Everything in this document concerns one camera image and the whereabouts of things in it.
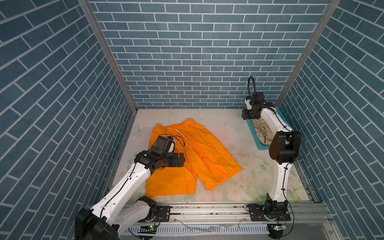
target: blue brick wallpaper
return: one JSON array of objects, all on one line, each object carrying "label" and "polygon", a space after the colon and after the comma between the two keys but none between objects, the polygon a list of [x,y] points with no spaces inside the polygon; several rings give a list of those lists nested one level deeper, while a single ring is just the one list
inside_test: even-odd
[{"label": "blue brick wallpaper", "polygon": [[72,239],[130,115],[76,0],[0,1],[0,239]]},{"label": "blue brick wallpaper", "polygon": [[139,108],[243,108],[280,94],[329,0],[91,0]]},{"label": "blue brick wallpaper", "polygon": [[281,106],[345,239],[383,239],[383,12],[382,0],[342,0]]}]

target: beige cloth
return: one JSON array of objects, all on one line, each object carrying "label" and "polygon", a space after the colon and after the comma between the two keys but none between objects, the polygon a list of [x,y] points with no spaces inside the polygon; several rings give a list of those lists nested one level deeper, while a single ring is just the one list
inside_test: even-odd
[{"label": "beige cloth", "polygon": [[263,145],[271,145],[275,132],[272,132],[267,122],[263,118],[252,119],[253,127]]}]

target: perforated cable trough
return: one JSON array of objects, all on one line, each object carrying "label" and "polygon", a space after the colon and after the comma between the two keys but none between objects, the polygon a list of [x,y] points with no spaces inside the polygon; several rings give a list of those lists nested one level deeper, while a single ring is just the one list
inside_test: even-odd
[{"label": "perforated cable trough", "polygon": [[[140,229],[140,225],[134,225],[130,228],[131,232],[138,235],[138,232],[147,232]],[[222,224],[189,224],[187,227],[183,225],[167,225],[162,224],[157,228],[156,236],[170,237],[170,236],[198,236],[198,235],[254,235],[254,234],[269,234],[267,224],[247,224],[247,225],[222,225]],[[122,235],[131,235],[126,230]],[[152,236],[150,233],[140,233],[142,236]]]}]

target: green led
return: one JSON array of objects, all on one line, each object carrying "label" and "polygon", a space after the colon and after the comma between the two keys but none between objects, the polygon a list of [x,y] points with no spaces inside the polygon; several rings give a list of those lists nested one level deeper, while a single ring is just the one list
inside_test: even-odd
[{"label": "green led", "polygon": [[283,230],[283,226],[273,226],[273,229],[275,229],[275,230]]}]

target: metal frame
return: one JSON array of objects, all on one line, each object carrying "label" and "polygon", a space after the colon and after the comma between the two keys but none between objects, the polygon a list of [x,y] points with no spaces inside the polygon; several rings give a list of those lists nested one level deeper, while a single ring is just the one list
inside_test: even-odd
[{"label": "metal frame", "polygon": [[310,201],[313,201],[313,202],[319,202],[309,180],[308,180],[308,177],[307,175],[305,174],[304,170],[303,170],[303,167],[301,166],[301,164],[296,160],[293,165],[295,166],[295,169],[296,169],[296,172],[297,174],[299,175],[299,178],[301,180],[301,182],[303,183],[303,187],[305,188],[305,191],[307,192],[307,195],[308,195],[308,198],[310,199]]},{"label": "metal frame", "polygon": [[91,4],[89,3],[89,0],[78,0],[80,7],[82,11],[84,12],[85,18],[88,20],[89,25],[91,26],[91,29],[93,33],[95,34],[95,37],[101,47],[101,50],[103,51],[109,66],[111,67],[117,82],[119,83],[119,86],[121,87],[121,90],[124,93],[125,98],[127,99],[129,105],[132,108],[133,113],[137,112],[137,107],[135,105],[135,102],[132,99],[131,94],[129,93],[129,90],[127,88],[127,84],[124,81],[123,76],[121,75],[121,72],[119,70],[119,67],[115,61],[115,58],[113,57],[113,54],[111,52],[111,49],[108,46],[107,40],[105,39],[105,36],[100,28],[100,25],[96,19],[96,16],[92,10]]},{"label": "metal frame", "polygon": [[277,100],[275,103],[276,106],[279,107],[282,104],[285,96],[288,94],[289,89],[292,87],[293,83],[295,82],[297,76],[299,75],[301,69],[303,68],[305,62],[307,61],[309,55],[311,54],[313,48],[315,47],[317,41],[319,40],[321,34],[323,33],[325,27],[327,26],[329,20],[331,19],[340,1],[341,0],[330,0],[328,5],[324,9],[323,15],[321,16],[318,24],[313,30],[313,33],[309,38],[302,54],[300,55],[299,60],[297,61],[296,65],[293,67],[287,82],[285,83],[279,96],[277,97]]},{"label": "metal frame", "polygon": [[336,226],[336,223],[323,223],[324,229],[327,232],[329,240],[342,240],[343,237]]},{"label": "metal frame", "polygon": [[116,171],[117,171],[117,169],[119,167],[121,156],[124,153],[124,149],[125,149],[125,146],[127,145],[129,134],[132,131],[132,127],[133,127],[133,124],[135,122],[136,115],[137,115],[137,112],[132,113],[132,116],[131,116],[131,118],[129,120],[129,124],[128,124],[127,130],[125,132],[125,136],[124,136],[124,138],[123,138],[123,140],[121,142],[118,154],[116,155],[116,159],[115,159],[115,161],[113,163],[113,166],[111,168],[111,173],[108,176],[107,184],[104,187],[102,196],[105,196],[107,194],[107,192],[110,190],[111,186],[112,186],[113,179],[115,178]]},{"label": "metal frame", "polygon": [[[168,203],[158,202],[159,206],[171,206],[169,222],[162,224],[247,224],[247,223],[277,223],[273,221],[252,222],[247,204],[264,204],[264,202],[201,202],[201,203]],[[308,201],[292,202],[295,223],[334,223],[325,203]]]}]

